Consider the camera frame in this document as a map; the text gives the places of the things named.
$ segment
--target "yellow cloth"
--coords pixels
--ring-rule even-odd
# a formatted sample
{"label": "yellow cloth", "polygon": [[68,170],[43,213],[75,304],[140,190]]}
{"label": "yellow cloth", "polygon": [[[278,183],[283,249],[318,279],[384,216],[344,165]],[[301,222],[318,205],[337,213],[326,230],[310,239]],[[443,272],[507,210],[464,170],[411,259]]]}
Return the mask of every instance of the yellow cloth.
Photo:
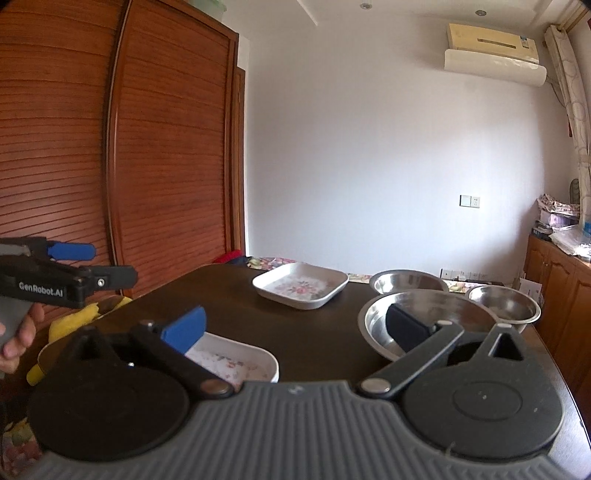
{"label": "yellow cloth", "polygon": [[[123,297],[121,301],[115,305],[113,310],[117,310],[123,305],[127,305],[130,301],[132,300],[129,297]],[[60,338],[75,332],[80,327],[94,322],[99,317],[99,304],[91,303],[76,313],[71,313],[54,320],[49,326],[49,343],[53,343]],[[43,380],[43,377],[45,377],[43,370],[41,370],[39,364],[36,364],[29,370],[29,373],[27,373],[27,382],[30,386],[34,387]]]}
{"label": "yellow cloth", "polygon": [[66,335],[75,332],[80,327],[88,325],[99,314],[99,304],[91,303],[76,313],[54,320],[49,326],[49,343],[53,343]]}

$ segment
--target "white wall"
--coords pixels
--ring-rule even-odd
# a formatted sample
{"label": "white wall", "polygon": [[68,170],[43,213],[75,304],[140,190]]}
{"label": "white wall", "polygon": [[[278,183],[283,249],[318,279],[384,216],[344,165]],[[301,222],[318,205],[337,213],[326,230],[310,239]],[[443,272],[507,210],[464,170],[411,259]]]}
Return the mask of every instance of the white wall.
{"label": "white wall", "polygon": [[536,197],[567,199],[566,113],[549,85],[445,72],[446,47],[446,22],[418,17],[252,42],[252,255],[513,277]]}

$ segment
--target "human hand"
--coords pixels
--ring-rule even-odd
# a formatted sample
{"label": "human hand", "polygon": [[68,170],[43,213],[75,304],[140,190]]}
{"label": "human hand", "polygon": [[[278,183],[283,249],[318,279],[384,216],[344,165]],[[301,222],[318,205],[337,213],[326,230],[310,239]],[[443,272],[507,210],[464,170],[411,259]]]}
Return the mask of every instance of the human hand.
{"label": "human hand", "polygon": [[[33,344],[37,333],[36,325],[41,323],[44,318],[43,307],[38,303],[34,303],[22,321],[18,333],[2,348],[2,355],[0,355],[1,372],[13,374],[17,370],[21,355]],[[6,327],[0,323],[0,335],[3,335],[5,331]]]}

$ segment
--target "curtain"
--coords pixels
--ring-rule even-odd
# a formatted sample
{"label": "curtain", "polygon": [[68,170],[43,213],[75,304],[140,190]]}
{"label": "curtain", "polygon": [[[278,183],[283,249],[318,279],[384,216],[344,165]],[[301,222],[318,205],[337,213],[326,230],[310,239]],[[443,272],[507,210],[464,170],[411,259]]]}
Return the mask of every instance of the curtain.
{"label": "curtain", "polygon": [[544,36],[566,103],[574,149],[579,160],[581,226],[591,222],[591,125],[581,72],[569,36],[551,25]]}

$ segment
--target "wooden wardrobe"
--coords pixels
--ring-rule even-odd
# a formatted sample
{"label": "wooden wardrobe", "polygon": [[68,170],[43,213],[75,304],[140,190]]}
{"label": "wooden wardrobe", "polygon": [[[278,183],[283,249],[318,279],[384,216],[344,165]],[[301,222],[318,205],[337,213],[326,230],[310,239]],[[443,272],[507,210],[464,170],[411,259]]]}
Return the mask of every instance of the wooden wardrobe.
{"label": "wooden wardrobe", "polygon": [[240,248],[237,45],[182,0],[12,0],[0,235],[92,242],[133,296]]}

